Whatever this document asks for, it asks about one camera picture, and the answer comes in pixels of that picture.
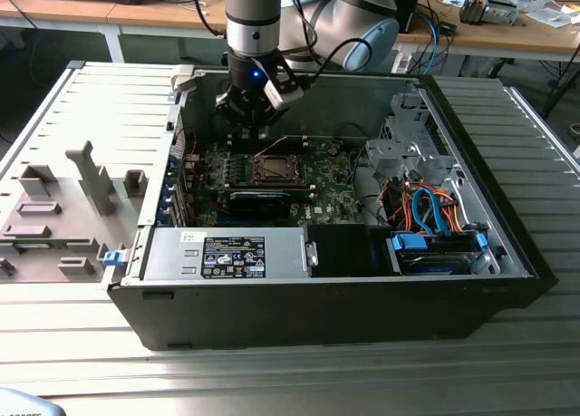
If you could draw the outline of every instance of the motherboard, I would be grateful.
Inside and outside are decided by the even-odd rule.
[[[305,137],[242,148],[200,142],[188,175],[195,226],[362,222],[350,182],[354,151],[340,140]]]

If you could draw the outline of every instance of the blue cable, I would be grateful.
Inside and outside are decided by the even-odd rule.
[[[427,69],[425,69],[425,72],[423,72],[423,74],[427,74],[433,65],[433,61],[435,60],[435,56],[437,56],[437,45],[439,44],[439,39],[437,36],[437,30],[435,29],[435,25],[433,24],[433,22],[424,15],[420,15],[420,14],[416,14],[416,15],[418,17],[420,17],[421,19],[423,19],[425,22],[427,22],[427,24],[431,28],[431,33],[433,34],[434,44],[433,44],[433,53],[431,54],[431,61],[429,61],[429,65],[427,66]]]
[[[423,221],[419,217],[419,198],[422,192],[426,192],[427,194],[429,194],[431,203],[433,205],[433,216],[435,217],[435,223],[437,224],[439,232],[441,232],[446,237],[450,237],[451,232],[447,227],[447,224],[445,224],[445,220],[441,217],[439,209],[439,201],[437,200],[437,196],[435,196],[435,194],[433,194],[432,191],[429,191],[426,188],[417,189],[415,191],[415,193],[413,194],[413,200],[411,202],[411,210],[413,213],[413,218],[415,219],[417,224],[427,232],[428,235],[431,236],[433,235],[433,231],[431,230],[431,228],[427,226],[425,223],[423,223]]]

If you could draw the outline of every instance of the circuit board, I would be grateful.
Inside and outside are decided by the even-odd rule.
[[[204,147],[200,143],[200,161],[191,187],[195,224],[197,227],[298,227],[363,222],[349,184],[348,150],[332,141],[311,141],[304,154],[273,156],[266,165],[251,154],[231,155],[225,144],[210,143]],[[234,191],[264,191],[259,188],[260,182],[266,183],[268,174],[278,182],[277,175],[284,167],[292,167],[296,179],[287,181],[287,186],[269,188],[267,193],[279,191],[290,196],[287,218],[240,220],[229,215],[227,203]],[[282,174],[288,179],[286,171]],[[235,188],[232,179],[237,180]]]

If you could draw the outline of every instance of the sticker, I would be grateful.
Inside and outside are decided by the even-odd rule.
[[[266,277],[265,239],[263,237],[206,237],[203,246],[203,264],[204,270],[201,274],[203,278],[264,278]]]
[[[203,242],[208,235],[208,232],[181,232],[181,239],[179,242]]]

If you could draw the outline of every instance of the robotic arm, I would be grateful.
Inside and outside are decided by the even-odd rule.
[[[308,41],[316,55],[328,57],[353,37],[362,38],[377,52],[388,52],[394,44],[399,30],[392,18],[394,0],[300,2],[317,35],[315,45],[312,38]],[[309,78],[296,76],[291,64],[304,69],[313,58],[306,49],[303,18],[291,0],[226,0],[226,18],[230,84],[217,97],[216,108],[232,126],[249,129],[255,137],[304,95]],[[285,51],[299,53],[288,54],[286,60]],[[359,70],[365,64],[373,68],[382,58],[369,58],[370,54],[365,44],[351,44],[336,52],[332,61],[346,70]]]

